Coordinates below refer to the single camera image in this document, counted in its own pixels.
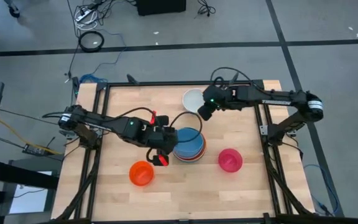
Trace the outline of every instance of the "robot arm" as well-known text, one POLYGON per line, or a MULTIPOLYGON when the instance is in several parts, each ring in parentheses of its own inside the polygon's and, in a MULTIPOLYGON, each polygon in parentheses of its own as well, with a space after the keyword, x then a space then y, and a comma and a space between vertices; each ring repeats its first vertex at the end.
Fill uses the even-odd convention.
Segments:
POLYGON ((216 86, 210 85, 203 92, 204 105, 198 113, 204 120, 209 120, 216 110, 241 110, 254 105, 293 106, 298 111, 279 124, 260 127, 261 133, 267 135, 273 145, 281 145, 285 133, 297 131, 306 122, 316 122, 323 118, 321 100, 303 91, 265 91, 257 85, 216 86))
POLYGON ((157 155, 151 161, 155 166, 167 166, 168 155, 178 144, 175 128, 167 126, 168 116, 155 116, 155 113, 149 122, 136 117, 102 116, 86 111, 80 105, 73 105, 66 108, 58 124, 64 130, 74 131, 80 137, 80 145, 83 147, 95 149, 101 144, 96 131, 88 129, 88 125, 117 134, 130 144, 157 149, 157 155))

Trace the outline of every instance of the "yellow cable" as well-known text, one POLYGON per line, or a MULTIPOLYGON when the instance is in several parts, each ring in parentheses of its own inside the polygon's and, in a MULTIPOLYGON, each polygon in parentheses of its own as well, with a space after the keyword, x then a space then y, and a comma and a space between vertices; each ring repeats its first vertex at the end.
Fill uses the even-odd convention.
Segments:
POLYGON ((52 153, 52 154, 55 154, 55 155, 61 154, 61 153, 59 153, 59 152, 57 152, 57 151, 48 149, 48 148, 46 148, 46 147, 38 146, 38 145, 32 144, 32 143, 29 142, 29 141, 26 141, 24 138, 22 138, 22 136, 20 136, 20 135, 17 133, 17 131, 16 131, 15 129, 13 129, 9 124, 5 123, 5 121, 0 120, 0 123, 3 124, 3 125, 5 125, 9 130, 11 130, 12 133, 13 133, 14 135, 16 135, 22 142, 24 142, 24 143, 26 143, 26 144, 28 144, 28 145, 30 145, 30 146, 34 146, 34 147, 36 147, 36 148, 39 148, 39 149, 43 149, 43 150, 45 150, 45 151, 47 151, 47 152, 50 152, 50 153, 52 153))

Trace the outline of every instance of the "wooden table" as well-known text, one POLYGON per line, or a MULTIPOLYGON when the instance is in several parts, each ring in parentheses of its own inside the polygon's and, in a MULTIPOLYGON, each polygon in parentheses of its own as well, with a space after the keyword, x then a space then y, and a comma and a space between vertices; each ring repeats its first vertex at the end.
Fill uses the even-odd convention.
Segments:
MULTIPOLYGON (((264 81, 264 85, 266 89, 281 89, 279 81, 264 81)), ((107 115, 117 116, 144 106, 172 120, 185 110, 181 98, 190 88, 206 86, 114 87, 110 90, 107 115)), ((82 84, 77 103, 91 111, 95 89, 96 84, 82 84)), ((99 102, 100 113, 103 97, 99 102)), ((270 106, 270 112, 274 123, 288 117, 286 107, 270 106)), ((146 111, 129 116, 146 120, 151 117, 146 111)), ((182 116, 175 128, 198 129, 198 125, 197 118, 188 115, 182 116)), ((264 212, 274 216, 254 109, 217 111, 209 121, 203 121, 203 126, 205 155, 197 163, 185 164, 170 154, 170 165, 155 167, 155 178, 146 187, 131 184, 128 173, 134 162, 145 160, 147 149, 125 143, 114 134, 105 135, 92 221, 256 218, 264 212), (243 166, 236 173, 224 172, 218 165, 218 154, 228 147, 237 149, 243 157, 243 166)), ((287 137, 283 142, 295 144, 287 137)), ((66 153, 77 145, 78 142, 69 145, 66 153)), ((307 209, 314 211, 298 151, 285 145, 279 150, 288 187, 307 209)), ((62 213, 78 190, 84 153, 77 149, 63 163, 52 218, 62 213)), ((84 196, 83 217, 88 194, 84 196)), ((283 204, 281 192, 279 197, 283 204)))

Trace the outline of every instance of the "black box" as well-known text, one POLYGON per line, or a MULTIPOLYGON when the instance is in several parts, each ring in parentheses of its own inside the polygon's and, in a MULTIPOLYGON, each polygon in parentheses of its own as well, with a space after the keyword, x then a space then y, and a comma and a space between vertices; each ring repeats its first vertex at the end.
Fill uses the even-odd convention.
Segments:
POLYGON ((137 13, 140 16, 186 10, 186 0, 136 0, 137 13))

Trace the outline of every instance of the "blue bowl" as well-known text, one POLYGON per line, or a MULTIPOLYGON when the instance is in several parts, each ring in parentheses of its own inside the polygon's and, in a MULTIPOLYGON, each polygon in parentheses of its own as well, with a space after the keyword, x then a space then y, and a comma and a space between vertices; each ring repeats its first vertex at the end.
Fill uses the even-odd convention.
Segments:
MULTIPOLYGON (((182 128, 178 131, 178 140, 179 141, 186 141, 188 139, 193 138, 198 133, 197 130, 193 128, 182 128)), ((173 150, 175 154, 185 158, 191 159, 200 153, 204 145, 204 139, 201 135, 197 136, 194 140, 190 142, 181 142, 178 143, 173 150)))

